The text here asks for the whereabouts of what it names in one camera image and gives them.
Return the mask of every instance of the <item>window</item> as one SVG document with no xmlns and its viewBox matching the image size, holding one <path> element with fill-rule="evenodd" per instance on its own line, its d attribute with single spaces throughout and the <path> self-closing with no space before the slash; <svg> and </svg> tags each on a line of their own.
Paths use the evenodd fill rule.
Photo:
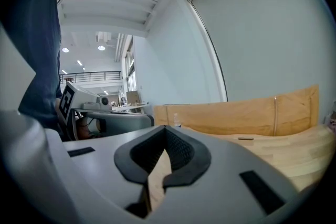
<svg viewBox="0 0 336 224">
<path fill-rule="evenodd" d="M 133 53 L 133 41 L 131 41 L 130 47 L 125 57 L 126 74 L 127 74 L 127 88 L 128 91 L 136 91 L 137 85 L 135 80 L 135 68 L 134 68 L 134 53 Z"/>
</svg>

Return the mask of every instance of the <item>dark blue shirt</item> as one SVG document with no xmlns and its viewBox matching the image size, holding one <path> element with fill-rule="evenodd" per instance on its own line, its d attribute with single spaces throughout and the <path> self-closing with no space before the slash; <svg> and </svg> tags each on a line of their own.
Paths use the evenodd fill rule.
<svg viewBox="0 0 336 224">
<path fill-rule="evenodd" d="M 56 0 L 12 0 L 2 21 L 10 39 L 36 72 L 19 111 L 57 129 L 60 26 Z"/>
</svg>

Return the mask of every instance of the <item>railing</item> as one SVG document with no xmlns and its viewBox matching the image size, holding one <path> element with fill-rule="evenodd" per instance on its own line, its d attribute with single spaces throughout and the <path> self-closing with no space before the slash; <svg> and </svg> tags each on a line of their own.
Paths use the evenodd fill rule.
<svg viewBox="0 0 336 224">
<path fill-rule="evenodd" d="M 71 73 L 59 75 L 59 81 L 61 84 L 67 83 L 68 81 L 77 83 L 103 80 L 121 80 L 121 71 Z"/>
</svg>

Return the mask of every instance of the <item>black rubber pad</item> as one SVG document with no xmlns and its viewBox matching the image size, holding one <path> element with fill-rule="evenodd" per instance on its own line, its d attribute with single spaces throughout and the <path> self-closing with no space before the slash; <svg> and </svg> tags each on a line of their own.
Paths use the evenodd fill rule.
<svg viewBox="0 0 336 224">
<path fill-rule="evenodd" d="M 76 156 L 87 154 L 93 151 L 95 150 L 92 147 L 84 147 L 84 148 L 80 148 L 79 150 L 68 151 L 68 154 L 70 157 L 76 157 Z"/>
<path fill-rule="evenodd" d="M 254 171 L 247 171 L 239 175 L 266 214 L 269 215 L 285 204 Z"/>
</svg>

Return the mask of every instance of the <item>plastic bottle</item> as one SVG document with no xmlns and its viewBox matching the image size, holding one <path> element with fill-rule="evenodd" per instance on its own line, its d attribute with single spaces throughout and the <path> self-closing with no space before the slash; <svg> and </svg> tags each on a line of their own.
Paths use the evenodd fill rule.
<svg viewBox="0 0 336 224">
<path fill-rule="evenodd" d="M 177 118 L 177 113 L 174 114 L 174 126 L 175 127 L 181 127 L 181 123 L 179 119 Z"/>
</svg>

